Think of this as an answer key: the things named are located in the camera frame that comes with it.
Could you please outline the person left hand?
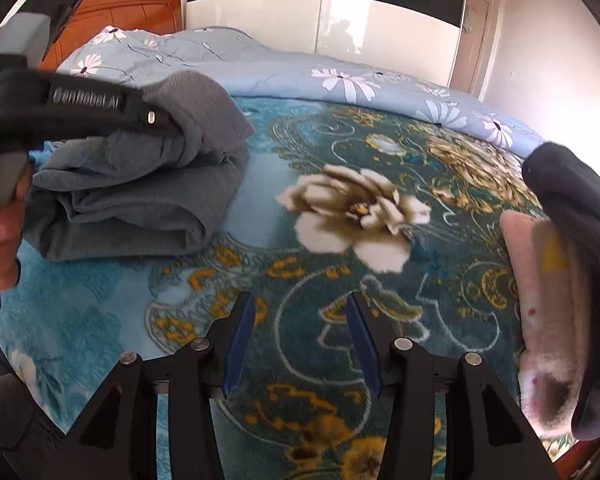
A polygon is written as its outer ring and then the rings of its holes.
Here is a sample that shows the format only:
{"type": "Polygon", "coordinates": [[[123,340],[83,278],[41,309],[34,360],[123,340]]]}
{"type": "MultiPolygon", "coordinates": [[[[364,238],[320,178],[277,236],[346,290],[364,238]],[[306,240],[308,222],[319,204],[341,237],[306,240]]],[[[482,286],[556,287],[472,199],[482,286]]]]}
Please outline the person left hand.
{"type": "Polygon", "coordinates": [[[14,288],[19,280],[17,252],[22,239],[24,199],[29,191],[32,168],[27,164],[15,188],[14,199],[0,209],[0,292],[14,288]]]}

